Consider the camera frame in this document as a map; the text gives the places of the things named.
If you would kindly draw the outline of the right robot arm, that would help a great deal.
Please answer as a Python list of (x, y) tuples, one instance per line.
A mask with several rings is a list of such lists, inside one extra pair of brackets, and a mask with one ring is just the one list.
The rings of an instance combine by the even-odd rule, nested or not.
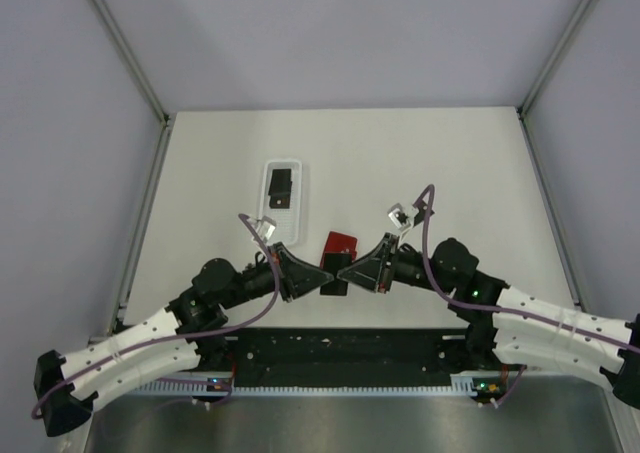
[(639, 406), (639, 322), (557, 306), (483, 273), (458, 240), (431, 257), (387, 234), (339, 279), (374, 293), (402, 283), (437, 293), (467, 322), (466, 353), (476, 367), (496, 363), (571, 375)]

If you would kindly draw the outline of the red leather card holder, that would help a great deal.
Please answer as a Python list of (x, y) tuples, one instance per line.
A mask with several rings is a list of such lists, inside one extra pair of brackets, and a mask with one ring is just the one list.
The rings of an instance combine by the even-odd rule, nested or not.
[(357, 244), (358, 239), (355, 236), (330, 231), (323, 248), (321, 262), (324, 262), (327, 254), (338, 253), (349, 254), (351, 259), (355, 260), (357, 257)]

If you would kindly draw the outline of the black VIP credit card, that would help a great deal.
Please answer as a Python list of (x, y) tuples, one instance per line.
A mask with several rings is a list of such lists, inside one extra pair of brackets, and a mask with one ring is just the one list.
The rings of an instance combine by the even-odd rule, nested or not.
[(322, 269), (333, 276), (333, 280), (320, 288), (322, 296), (345, 297), (348, 293), (348, 283), (338, 278), (338, 273), (343, 268), (350, 266), (352, 257), (350, 253), (325, 253), (322, 261)]

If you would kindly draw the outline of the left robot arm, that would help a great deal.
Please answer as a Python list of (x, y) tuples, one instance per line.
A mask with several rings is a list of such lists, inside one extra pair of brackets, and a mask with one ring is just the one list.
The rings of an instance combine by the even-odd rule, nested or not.
[(50, 350), (36, 361), (31, 416), (49, 437), (87, 422), (113, 400), (182, 371), (215, 370), (229, 335), (249, 326), (228, 323), (227, 311), (269, 296), (291, 302), (332, 282), (333, 275), (277, 243), (243, 271), (222, 258), (205, 263), (190, 287), (156, 313), (73, 353)]

